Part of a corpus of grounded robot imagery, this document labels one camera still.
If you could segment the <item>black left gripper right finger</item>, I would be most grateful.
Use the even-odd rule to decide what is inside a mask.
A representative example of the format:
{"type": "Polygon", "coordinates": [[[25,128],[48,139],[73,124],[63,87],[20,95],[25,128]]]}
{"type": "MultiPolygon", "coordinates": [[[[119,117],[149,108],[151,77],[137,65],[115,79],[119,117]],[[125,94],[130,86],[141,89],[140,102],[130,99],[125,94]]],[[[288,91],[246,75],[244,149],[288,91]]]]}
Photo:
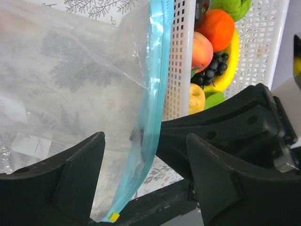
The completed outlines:
{"type": "Polygon", "coordinates": [[[250,164],[195,134],[187,151],[204,225],[300,225],[300,176],[250,164]]]}

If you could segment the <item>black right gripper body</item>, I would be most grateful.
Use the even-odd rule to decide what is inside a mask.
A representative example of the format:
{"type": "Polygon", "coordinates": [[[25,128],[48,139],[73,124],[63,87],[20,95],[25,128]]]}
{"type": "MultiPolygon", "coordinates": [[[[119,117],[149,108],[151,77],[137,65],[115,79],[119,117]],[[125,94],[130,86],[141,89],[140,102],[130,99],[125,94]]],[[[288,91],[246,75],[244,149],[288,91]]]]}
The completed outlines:
{"type": "Polygon", "coordinates": [[[282,173],[301,170],[301,34],[293,37],[292,76],[272,91],[280,119],[279,148],[272,152],[275,169],[282,173]]]}

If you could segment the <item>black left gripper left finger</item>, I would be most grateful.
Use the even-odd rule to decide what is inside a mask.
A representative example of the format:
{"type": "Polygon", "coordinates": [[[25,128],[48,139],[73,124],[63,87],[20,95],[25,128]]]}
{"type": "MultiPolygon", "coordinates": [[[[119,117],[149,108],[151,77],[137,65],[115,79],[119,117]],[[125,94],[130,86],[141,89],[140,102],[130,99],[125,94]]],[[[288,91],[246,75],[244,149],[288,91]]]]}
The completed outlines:
{"type": "Polygon", "coordinates": [[[97,132],[12,174],[0,175],[2,226],[87,226],[105,148],[97,132]]]}

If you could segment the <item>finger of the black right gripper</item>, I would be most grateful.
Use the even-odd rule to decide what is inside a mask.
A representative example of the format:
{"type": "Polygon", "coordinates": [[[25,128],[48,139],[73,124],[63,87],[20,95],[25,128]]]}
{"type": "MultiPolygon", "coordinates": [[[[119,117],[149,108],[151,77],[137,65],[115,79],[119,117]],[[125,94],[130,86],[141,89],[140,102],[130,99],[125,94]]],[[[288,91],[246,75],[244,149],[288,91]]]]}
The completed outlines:
{"type": "Polygon", "coordinates": [[[130,201],[115,223],[90,221],[90,226],[159,226],[196,208],[194,186],[181,180],[130,201]]]}
{"type": "Polygon", "coordinates": [[[273,142],[281,130],[271,98],[269,89],[257,84],[207,110],[164,121],[156,155],[192,181],[186,138],[195,134],[224,152],[271,169],[273,142]]]}

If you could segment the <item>yellow toy lemon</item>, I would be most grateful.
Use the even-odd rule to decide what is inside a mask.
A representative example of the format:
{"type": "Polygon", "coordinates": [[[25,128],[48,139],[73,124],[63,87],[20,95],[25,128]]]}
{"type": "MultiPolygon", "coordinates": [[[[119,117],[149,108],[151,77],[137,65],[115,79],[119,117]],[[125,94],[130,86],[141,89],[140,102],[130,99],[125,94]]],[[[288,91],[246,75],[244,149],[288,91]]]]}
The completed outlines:
{"type": "Polygon", "coordinates": [[[190,84],[190,102],[189,102],[189,115],[199,113],[205,108],[205,93],[203,89],[194,84],[190,84]]]}

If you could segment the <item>dark toy grape bunch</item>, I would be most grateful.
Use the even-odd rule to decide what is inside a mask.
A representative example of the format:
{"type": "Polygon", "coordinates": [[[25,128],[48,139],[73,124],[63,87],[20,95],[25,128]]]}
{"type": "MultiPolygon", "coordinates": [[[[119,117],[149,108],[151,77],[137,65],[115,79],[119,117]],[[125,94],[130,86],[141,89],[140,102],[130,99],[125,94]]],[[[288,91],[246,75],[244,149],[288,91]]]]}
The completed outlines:
{"type": "Polygon", "coordinates": [[[227,61],[229,54],[225,52],[216,52],[208,67],[200,72],[195,72],[190,82],[200,86],[202,89],[209,85],[214,85],[216,77],[220,77],[228,69],[227,61]]]}

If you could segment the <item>peach toy fruit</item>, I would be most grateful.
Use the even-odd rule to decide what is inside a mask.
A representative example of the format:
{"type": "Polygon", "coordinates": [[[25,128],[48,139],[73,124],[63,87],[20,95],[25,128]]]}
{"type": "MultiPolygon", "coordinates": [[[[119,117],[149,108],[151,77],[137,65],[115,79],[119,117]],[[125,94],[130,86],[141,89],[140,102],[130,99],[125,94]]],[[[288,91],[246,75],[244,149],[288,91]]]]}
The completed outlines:
{"type": "Polygon", "coordinates": [[[194,32],[192,47],[191,69],[199,73],[206,69],[213,58],[213,46],[211,42],[202,34],[194,32]]]}

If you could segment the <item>orange toy fruit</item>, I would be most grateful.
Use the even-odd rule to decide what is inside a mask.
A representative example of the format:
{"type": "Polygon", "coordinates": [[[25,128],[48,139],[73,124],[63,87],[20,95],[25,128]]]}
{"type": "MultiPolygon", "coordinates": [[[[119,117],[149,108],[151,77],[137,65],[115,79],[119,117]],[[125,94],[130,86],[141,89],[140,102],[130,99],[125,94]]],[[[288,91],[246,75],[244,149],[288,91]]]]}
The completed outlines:
{"type": "Polygon", "coordinates": [[[195,31],[210,41],[214,52],[220,52],[230,44],[235,31],[235,22],[222,9],[212,9],[206,12],[203,23],[195,31]]]}

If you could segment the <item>clear zip top bag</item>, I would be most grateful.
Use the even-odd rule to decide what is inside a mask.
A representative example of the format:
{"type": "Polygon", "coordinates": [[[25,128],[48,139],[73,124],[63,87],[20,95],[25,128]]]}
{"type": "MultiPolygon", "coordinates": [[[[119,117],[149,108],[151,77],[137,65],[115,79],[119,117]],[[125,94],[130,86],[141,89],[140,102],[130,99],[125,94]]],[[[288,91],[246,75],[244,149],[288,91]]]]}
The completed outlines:
{"type": "Polygon", "coordinates": [[[158,147],[174,4],[118,26],[0,3],[0,223],[117,221],[158,147]]]}

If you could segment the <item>wrinkled green fruit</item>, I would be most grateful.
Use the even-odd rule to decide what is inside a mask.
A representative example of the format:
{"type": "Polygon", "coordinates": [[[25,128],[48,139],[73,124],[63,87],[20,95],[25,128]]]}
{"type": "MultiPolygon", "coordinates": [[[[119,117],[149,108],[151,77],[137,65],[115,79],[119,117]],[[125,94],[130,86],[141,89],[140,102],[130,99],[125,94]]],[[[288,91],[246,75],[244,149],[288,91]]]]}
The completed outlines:
{"type": "Polygon", "coordinates": [[[209,9],[221,9],[237,22],[247,14],[251,4],[252,0],[212,0],[209,9]]]}

